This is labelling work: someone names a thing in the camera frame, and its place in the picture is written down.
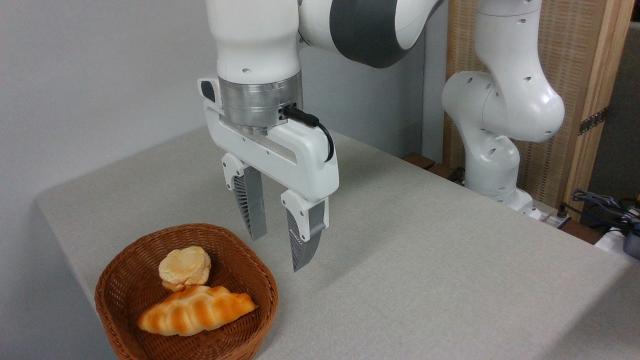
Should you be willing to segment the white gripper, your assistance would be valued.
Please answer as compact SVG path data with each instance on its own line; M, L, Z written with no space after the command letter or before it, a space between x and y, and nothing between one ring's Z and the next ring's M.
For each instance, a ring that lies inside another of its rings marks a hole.
M227 189L233 192L252 240L267 233L262 173L282 184L281 194L294 272L306 266L329 225L329 199L339 186L338 160L316 128L286 116L303 104L302 78L241 83L220 76L198 80L206 123L222 157Z

